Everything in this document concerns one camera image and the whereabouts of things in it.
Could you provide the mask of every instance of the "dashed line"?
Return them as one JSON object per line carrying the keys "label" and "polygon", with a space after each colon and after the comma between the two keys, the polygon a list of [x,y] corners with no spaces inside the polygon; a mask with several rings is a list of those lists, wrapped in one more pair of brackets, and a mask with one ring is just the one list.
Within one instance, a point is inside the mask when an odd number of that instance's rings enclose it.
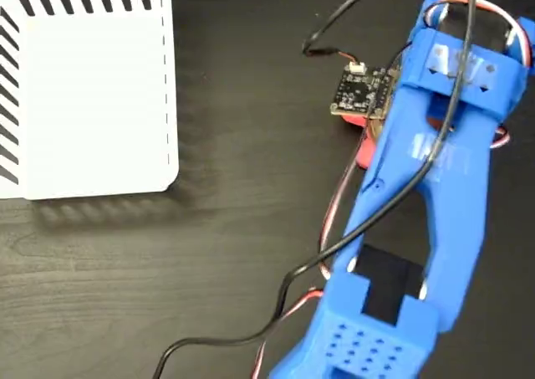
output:
{"label": "dashed line", "polygon": [[[160,5],[161,5],[161,8],[163,9],[164,7],[164,0],[160,0]],[[164,15],[161,16],[161,26],[162,28],[165,27],[166,25],[166,22],[165,22],[165,19],[164,19]],[[164,44],[164,47],[166,46],[166,33],[164,32],[164,35],[163,35],[163,44]],[[166,54],[166,51],[164,50],[164,66],[167,66],[167,54]],[[164,82],[166,83],[166,106],[168,105],[169,103],[169,95],[167,93],[167,74],[164,75]],[[166,124],[168,125],[167,128],[169,129],[169,111],[166,107]],[[170,165],[171,164],[171,154],[169,152],[169,145],[170,145],[170,142],[169,142],[169,132],[167,132],[167,164]]]}

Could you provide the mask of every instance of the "white connector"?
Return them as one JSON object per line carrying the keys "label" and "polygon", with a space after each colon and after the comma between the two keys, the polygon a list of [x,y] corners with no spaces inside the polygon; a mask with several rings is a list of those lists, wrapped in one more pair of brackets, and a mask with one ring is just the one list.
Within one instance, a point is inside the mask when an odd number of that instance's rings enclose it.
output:
{"label": "white connector", "polygon": [[365,63],[349,63],[349,72],[351,72],[351,74],[364,75],[367,70],[368,68]]}

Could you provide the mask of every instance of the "black circuit board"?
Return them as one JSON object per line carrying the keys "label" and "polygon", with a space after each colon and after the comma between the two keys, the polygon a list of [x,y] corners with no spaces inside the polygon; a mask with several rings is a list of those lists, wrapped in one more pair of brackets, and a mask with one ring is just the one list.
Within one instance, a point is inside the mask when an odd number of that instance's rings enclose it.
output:
{"label": "black circuit board", "polygon": [[383,110],[390,97],[393,78],[384,68],[367,68],[365,72],[344,69],[339,87],[331,106],[333,114],[365,114]]}

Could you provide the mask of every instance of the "wire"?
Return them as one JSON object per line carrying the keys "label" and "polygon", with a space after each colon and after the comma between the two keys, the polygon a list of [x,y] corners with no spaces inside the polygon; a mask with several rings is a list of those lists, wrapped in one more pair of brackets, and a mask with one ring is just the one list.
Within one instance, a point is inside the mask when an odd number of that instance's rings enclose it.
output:
{"label": "wire", "polygon": [[339,18],[349,11],[360,0],[346,0],[340,5],[336,11],[327,19],[327,21],[317,31],[313,32],[303,43],[303,54],[307,57],[316,57],[323,55],[330,55],[338,53],[338,49],[335,47],[324,47],[321,49],[312,49],[312,46],[319,40],[319,38],[339,20]]}
{"label": "wire", "polygon": [[[407,50],[411,45],[412,45],[412,42],[406,43],[403,45],[401,49],[399,49],[395,53],[395,55],[387,64],[385,72],[381,76],[381,80],[385,81],[390,70],[395,67],[395,64],[399,61],[403,52]],[[340,178],[340,181],[336,187],[336,190],[334,191],[334,194],[331,197],[329,206],[327,207],[327,212],[325,213],[324,222],[323,222],[322,229],[319,235],[319,240],[318,240],[319,252],[322,252],[327,248],[327,242],[329,240],[330,232],[333,228],[334,220],[336,218],[336,215],[338,214],[340,202],[342,198],[344,197],[347,186],[350,183],[351,178],[353,177],[354,172],[358,166],[357,157],[359,155],[360,147],[362,146],[366,136],[369,134],[368,132],[369,122],[371,120],[370,117],[373,111],[374,111],[373,105],[369,105],[369,108],[364,116],[365,124],[364,124],[364,128],[362,129],[362,133],[360,134],[359,142],[353,154],[351,155],[351,158],[349,159],[348,165],[345,167],[344,173],[342,174],[342,177]],[[325,262],[322,262],[319,264],[319,271],[321,272],[321,275],[324,277],[324,279],[329,280],[331,278],[330,269],[327,267],[327,264],[325,264]]]}
{"label": "wire", "polygon": [[[425,177],[425,175],[433,167],[436,158],[440,155],[442,147],[444,146],[447,135],[450,131],[453,119],[455,117],[456,109],[457,109],[457,106],[459,105],[459,101],[461,98],[462,83],[464,80],[464,75],[466,72],[466,65],[467,65],[468,56],[470,53],[470,48],[471,48],[471,43],[472,43],[472,33],[473,33],[474,21],[475,21],[475,15],[476,15],[475,11],[476,11],[476,0],[469,0],[468,22],[466,24],[465,40],[462,46],[459,69],[457,70],[457,75],[455,78],[455,82],[453,84],[453,91],[451,92],[450,104],[448,105],[446,116],[442,123],[442,127],[435,139],[435,142],[433,143],[431,147],[431,151],[429,155],[425,159],[425,162],[423,163],[420,170],[405,184],[404,187],[400,189],[400,191],[395,196],[393,196],[387,203],[381,206],[372,216],[370,216],[366,221],[360,224],[355,230],[353,230],[351,233],[346,235],[344,238],[342,238],[332,247],[325,249],[321,253],[307,260],[304,264],[301,264],[295,269],[286,273],[286,275],[283,278],[283,282],[281,283],[279,290],[278,290],[277,302],[273,311],[273,315],[271,319],[269,320],[269,322],[260,331],[252,335],[248,335],[248,336],[236,338],[236,339],[222,339],[222,338],[211,338],[211,337],[188,337],[185,339],[178,340],[175,343],[171,344],[169,347],[167,347],[167,349],[161,355],[161,358],[155,369],[153,379],[161,378],[161,373],[163,372],[166,366],[166,363],[169,360],[169,357],[174,352],[176,352],[177,350],[181,349],[184,346],[193,346],[193,345],[222,346],[222,347],[245,346],[247,344],[250,344],[250,343],[253,343],[253,342],[256,342],[258,340],[265,338],[266,335],[271,333],[273,328],[279,322],[281,316],[283,316],[284,305],[286,303],[286,298],[288,297],[289,288],[297,277],[308,272],[310,269],[313,269],[315,266],[323,262],[325,259],[328,259],[334,256],[336,253],[338,253],[339,251],[347,247],[355,239],[361,236],[366,230],[373,227],[377,222],[379,222],[384,216],[386,216],[386,214],[388,214],[398,204],[400,204],[407,197],[407,195],[409,195],[409,193],[412,192],[413,189],[415,189],[418,183],[420,183],[420,181]],[[333,19],[333,17],[331,17],[328,20],[327,24],[329,26],[332,25],[332,23],[336,19],[337,18]],[[323,28],[323,29],[320,29],[319,32],[324,32],[325,30],[326,28]]]}
{"label": "wire", "polygon": [[[441,4],[450,4],[450,3],[462,3],[466,4],[468,0],[438,0],[436,3],[431,4],[425,11],[424,11],[424,22],[425,25],[430,27],[432,25],[433,20],[433,13],[436,11],[436,9]],[[487,11],[490,11],[492,13],[496,13],[500,15],[502,18],[504,18],[512,27],[512,35],[510,36],[508,40],[508,46],[512,44],[512,41],[515,37],[518,37],[518,40],[520,40],[520,47],[522,50],[522,63],[524,66],[531,68],[532,66],[532,45],[530,43],[529,37],[527,36],[526,31],[522,27],[522,25],[507,11],[505,11],[500,6],[491,3],[487,0],[476,0],[476,6],[480,9],[484,9]]]}
{"label": "wire", "polygon": [[505,146],[507,143],[511,141],[511,134],[509,133],[509,130],[504,125],[498,126],[496,133],[500,137],[492,143],[491,149],[499,149],[500,147]]}
{"label": "wire", "polygon": [[357,57],[354,54],[348,53],[347,51],[339,50],[338,54],[341,55],[342,57],[345,57],[346,59],[351,60],[352,63],[357,64],[359,62],[359,59],[357,59]]}
{"label": "wire", "polygon": [[[305,293],[292,307],[290,307],[286,313],[280,318],[279,323],[286,320],[289,316],[303,308],[310,300],[321,298],[324,296],[322,289],[310,289]],[[260,347],[258,347],[257,356],[254,360],[254,366],[252,368],[251,379],[258,379],[260,370],[262,369],[262,362],[264,358],[264,352],[266,351],[267,342],[264,341]]]}

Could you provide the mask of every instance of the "white box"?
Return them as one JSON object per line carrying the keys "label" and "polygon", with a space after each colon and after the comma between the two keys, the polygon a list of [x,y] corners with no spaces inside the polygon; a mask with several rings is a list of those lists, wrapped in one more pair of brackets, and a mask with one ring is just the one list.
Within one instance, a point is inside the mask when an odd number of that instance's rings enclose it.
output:
{"label": "white box", "polygon": [[0,197],[166,190],[171,0],[0,0]]}

